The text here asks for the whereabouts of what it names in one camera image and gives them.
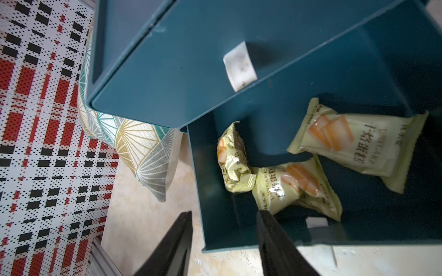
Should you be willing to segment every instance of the patterned cushion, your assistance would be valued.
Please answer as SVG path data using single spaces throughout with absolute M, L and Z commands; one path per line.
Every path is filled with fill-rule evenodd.
M 118 116 L 101 113 L 85 105 L 85 94 L 91 58 L 92 31 L 80 73 L 78 114 L 84 132 L 116 148 L 121 159 L 132 170 L 142 185 L 149 188 L 163 202 L 166 190 L 175 174 L 182 133 Z

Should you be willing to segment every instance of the white label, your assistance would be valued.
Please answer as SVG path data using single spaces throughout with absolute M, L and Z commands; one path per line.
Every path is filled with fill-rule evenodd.
M 228 52 L 222 60 L 224 61 L 227 77 L 235 92 L 258 79 L 247 51 L 246 42 L 241 42 Z
M 305 219 L 307 228 L 328 227 L 328 221 L 324 217 L 309 216 Z

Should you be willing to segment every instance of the teal storage box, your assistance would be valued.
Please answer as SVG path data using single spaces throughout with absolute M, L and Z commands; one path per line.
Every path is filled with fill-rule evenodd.
M 99 0 L 87 103 L 178 128 L 403 0 Z M 235 93 L 223 56 L 246 41 L 258 80 Z
M 233 122 L 250 166 L 304 161 L 287 147 L 312 97 L 339 113 L 409 117 L 430 112 L 413 155 L 404 195 L 380 178 L 320 157 L 342 206 L 342 222 L 308 229 L 318 213 L 290 206 L 275 217 L 297 245 L 442 242 L 442 37 L 424 5 L 407 0 L 378 14 L 236 95 L 187 126 L 205 251 L 257 246 L 251 193 L 225 190 L 217 140 Z

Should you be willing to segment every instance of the geometric pattern pillow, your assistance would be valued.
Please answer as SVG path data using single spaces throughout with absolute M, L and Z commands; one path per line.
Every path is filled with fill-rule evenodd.
M 84 132 L 113 146 L 140 183 L 164 202 L 178 162 L 182 133 L 157 125 L 101 113 L 85 105 L 94 19 L 80 72 L 78 114 Z

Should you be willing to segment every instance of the snack packet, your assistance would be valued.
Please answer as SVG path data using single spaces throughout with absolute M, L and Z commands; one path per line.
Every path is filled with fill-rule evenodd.
M 259 210 L 276 214 L 297 202 L 340 221 L 342 205 L 330 187 L 317 155 L 307 161 L 265 168 L 252 168 L 256 184 L 252 190 Z
M 390 190 L 404 193 L 413 149 L 428 112 L 411 118 L 338 114 L 312 98 L 287 149 L 330 158 L 362 174 L 380 176 Z
M 221 167 L 225 188 L 232 193 L 248 192 L 255 186 L 256 175 L 247 165 L 244 142 L 233 122 L 218 140 L 218 164 Z

